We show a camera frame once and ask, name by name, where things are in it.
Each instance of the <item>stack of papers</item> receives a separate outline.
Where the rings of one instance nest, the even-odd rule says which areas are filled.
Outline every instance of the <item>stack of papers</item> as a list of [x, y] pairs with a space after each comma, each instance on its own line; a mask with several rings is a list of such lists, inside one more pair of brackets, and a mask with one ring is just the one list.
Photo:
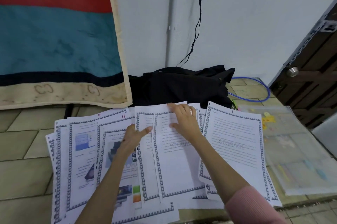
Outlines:
[[[265, 166], [261, 115], [209, 102], [197, 110], [200, 130], [213, 148], [273, 206], [281, 206]], [[153, 126], [127, 159], [112, 223], [169, 223], [178, 209], [223, 209], [194, 147], [169, 124], [166, 104], [111, 109], [55, 121], [46, 136], [53, 163], [52, 223], [73, 224], [109, 169], [130, 124]]]

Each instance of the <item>beige fabric border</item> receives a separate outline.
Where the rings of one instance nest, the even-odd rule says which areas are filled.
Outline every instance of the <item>beige fabric border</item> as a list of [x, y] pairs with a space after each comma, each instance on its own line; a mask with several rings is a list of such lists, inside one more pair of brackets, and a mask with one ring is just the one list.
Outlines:
[[124, 108], [132, 104], [132, 94], [123, 54], [117, 0], [110, 0], [115, 22], [119, 57], [124, 82], [103, 88], [91, 83], [23, 83], [0, 86], [0, 110], [28, 108], [51, 104], [81, 103], [106, 108]]

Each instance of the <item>black cable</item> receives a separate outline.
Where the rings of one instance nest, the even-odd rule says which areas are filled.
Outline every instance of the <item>black cable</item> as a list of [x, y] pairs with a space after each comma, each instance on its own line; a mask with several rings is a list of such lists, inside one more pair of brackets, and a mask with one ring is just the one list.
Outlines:
[[196, 40], [198, 39], [199, 34], [200, 34], [200, 24], [201, 24], [201, 0], [199, 0], [199, 8], [200, 8], [200, 16], [199, 16], [198, 23], [196, 24], [196, 28], [198, 28], [198, 35], [196, 34], [196, 28], [195, 28], [194, 41], [193, 41], [193, 43], [192, 43], [192, 45], [191, 45], [191, 51], [187, 54], [187, 56], [185, 56], [185, 58], [184, 58], [183, 60], [181, 60], [181, 61], [179, 62], [179, 64], [180, 64], [181, 62], [183, 62], [183, 61], [187, 58], [187, 60], [186, 60], [180, 67], [182, 67], [184, 64], [186, 64], [186, 63], [188, 62], [188, 59], [189, 59], [191, 53], [193, 52], [194, 44], [195, 44], [195, 42], [196, 42]]

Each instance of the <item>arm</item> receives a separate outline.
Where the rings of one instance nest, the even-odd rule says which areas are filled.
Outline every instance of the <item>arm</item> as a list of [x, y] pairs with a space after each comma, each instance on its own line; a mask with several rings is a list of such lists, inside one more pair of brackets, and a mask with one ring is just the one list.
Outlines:
[[75, 224], [111, 224], [125, 162], [137, 147], [141, 138], [151, 130], [152, 127], [148, 127], [141, 132], [137, 132], [134, 125], [128, 126], [111, 166]]
[[195, 108], [187, 104], [169, 103], [168, 106], [175, 112], [178, 120], [178, 124], [173, 123], [170, 126], [188, 140], [200, 155], [232, 221], [244, 224], [286, 224], [284, 217], [279, 215], [201, 134]]

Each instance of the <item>brown wooden door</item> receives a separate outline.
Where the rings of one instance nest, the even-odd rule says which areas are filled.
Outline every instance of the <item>brown wooden door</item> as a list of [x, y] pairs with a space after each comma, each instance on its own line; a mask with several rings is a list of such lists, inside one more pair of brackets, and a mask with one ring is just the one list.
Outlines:
[[[337, 5], [325, 19], [337, 20]], [[287, 76], [291, 67], [298, 68], [297, 76]], [[309, 129], [334, 114], [337, 111], [337, 32], [317, 30], [274, 81], [271, 90]]]

